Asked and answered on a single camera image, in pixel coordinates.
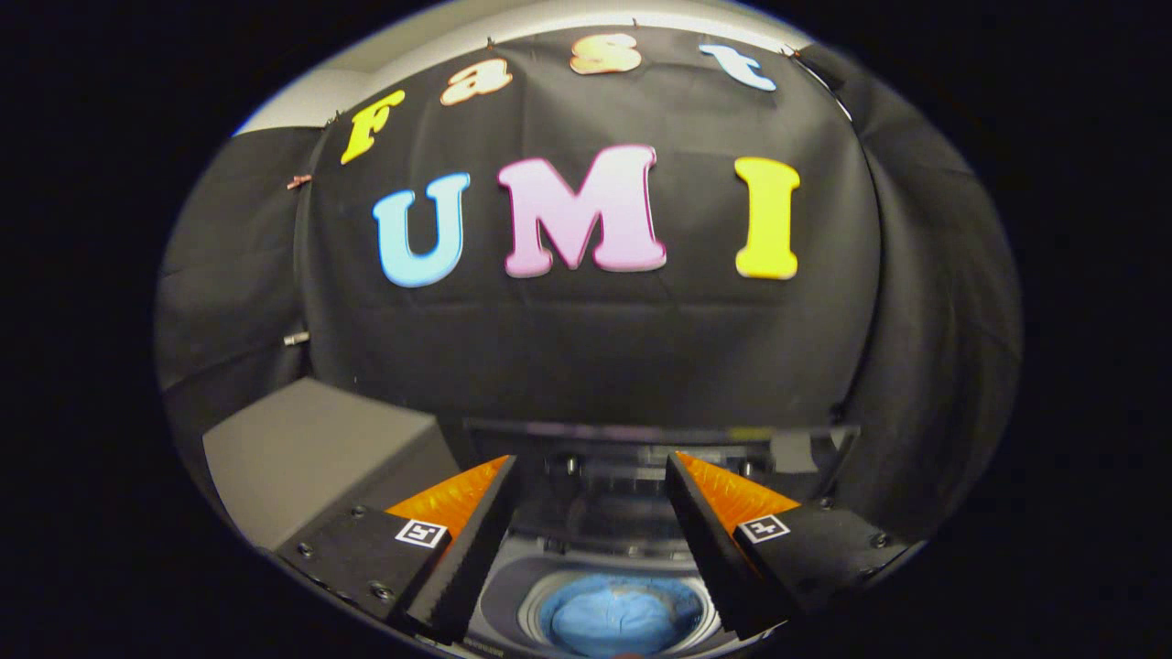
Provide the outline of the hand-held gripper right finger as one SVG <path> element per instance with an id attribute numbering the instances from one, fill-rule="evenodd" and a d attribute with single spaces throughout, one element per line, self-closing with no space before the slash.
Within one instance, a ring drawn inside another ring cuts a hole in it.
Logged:
<path id="1" fill-rule="evenodd" d="M 914 549 L 857 512 L 799 503 L 687 453 L 668 456 L 663 488 L 723 629 L 741 641 L 871 587 Z"/>

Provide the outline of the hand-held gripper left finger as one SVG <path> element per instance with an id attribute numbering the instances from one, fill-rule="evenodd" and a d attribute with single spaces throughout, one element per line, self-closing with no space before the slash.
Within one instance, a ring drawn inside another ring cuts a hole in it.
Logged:
<path id="1" fill-rule="evenodd" d="M 356 502 L 277 557 L 372 621 L 451 645 L 466 634 L 516 492 L 518 458 L 498 456 L 388 508 Z"/>

